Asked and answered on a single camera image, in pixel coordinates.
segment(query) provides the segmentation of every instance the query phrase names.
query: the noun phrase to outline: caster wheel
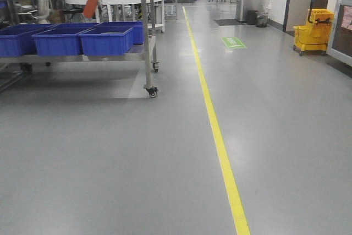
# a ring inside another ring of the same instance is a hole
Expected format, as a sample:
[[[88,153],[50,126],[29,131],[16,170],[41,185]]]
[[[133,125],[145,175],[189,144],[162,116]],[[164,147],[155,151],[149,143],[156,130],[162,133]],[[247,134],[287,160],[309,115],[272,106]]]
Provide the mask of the caster wheel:
[[[33,72],[32,64],[20,63],[20,67],[21,67],[22,72],[25,74],[32,74],[32,72]]]
[[[157,95],[158,95],[158,89],[157,88],[146,88],[146,90],[149,93],[149,96],[151,98],[157,97]]]
[[[149,96],[150,96],[151,98],[154,98],[154,97],[156,97],[157,95],[158,95],[157,91],[152,92],[152,93],[149,93]]]

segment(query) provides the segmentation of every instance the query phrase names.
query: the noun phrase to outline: cart leg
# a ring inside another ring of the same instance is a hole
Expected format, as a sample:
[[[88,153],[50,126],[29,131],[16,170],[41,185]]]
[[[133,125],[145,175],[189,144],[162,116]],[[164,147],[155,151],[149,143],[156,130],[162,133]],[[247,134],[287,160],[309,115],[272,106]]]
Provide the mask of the cart leg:
[[[121,5],[122,7],[122,20],[126,21],[126,8],[125,5]]]
[[[132,21],[136,21],[136,14],[134,10],[134,4],[131,5],[131,10],[132,10]]]
[[[153,64],[154,71],[157,73],[159,71],[159,62],[156,59],[156,44],[154,45],[154,48],[153,48],[153,61],[152,61],[152,64]]]
[[[33,67],[30,63],[20,63],[21,70],[24,74],[32,74]]]
[[[112,22],[111,6],[110,6],[110,4],[107,4],[106,7],[107,7],[107,9],[108,9],[109,22]]]
[[[155,34],[155,12],[151,12],[152,16],[152,33]],[[148,34],[148,14],[147,14],[147,0],[142,0],[142,19],[143,19],[143,30],[144,30],[144,62],[145,62],[145,78],[146,84],[144,88],[149,93],[150,97],[156,97],[158,89],[152,84],[152,77],[150,71],[150,53],[149,53],[149,34]]]
[[[165,32],[165,2],[161,1],[161,23],[163,24],[162,33]]]

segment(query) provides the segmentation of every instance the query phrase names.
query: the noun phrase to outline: floor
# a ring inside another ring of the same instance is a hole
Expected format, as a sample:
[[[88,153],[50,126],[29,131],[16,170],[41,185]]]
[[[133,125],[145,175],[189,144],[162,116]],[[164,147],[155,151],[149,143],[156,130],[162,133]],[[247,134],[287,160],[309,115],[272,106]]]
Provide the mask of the floor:
[[[272,27],[217,26],[233,4],[185,10],[251,234],[352,234],[352,70]],[[140,62],[34,65],[0,94],[1,235],[236,234],[178,18],[156,99]]]

